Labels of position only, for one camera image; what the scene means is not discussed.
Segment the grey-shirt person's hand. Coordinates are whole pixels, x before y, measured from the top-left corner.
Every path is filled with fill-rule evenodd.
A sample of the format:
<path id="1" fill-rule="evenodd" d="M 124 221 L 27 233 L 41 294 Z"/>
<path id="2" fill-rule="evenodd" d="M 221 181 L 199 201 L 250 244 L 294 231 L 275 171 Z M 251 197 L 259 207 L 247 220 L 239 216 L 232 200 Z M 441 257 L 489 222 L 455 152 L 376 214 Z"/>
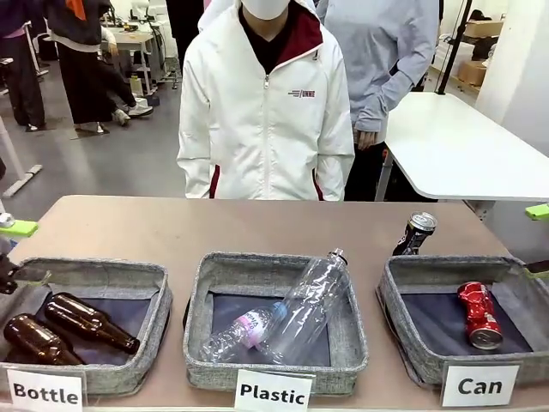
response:
<path id="1" fill-rule="evenodd" d="M 374 146 L 377 143 L 376 131 L 363 131 L 355 130 L 354 131 L 354 143 L 358 150 L 366 150 L 371 146 Z"/>

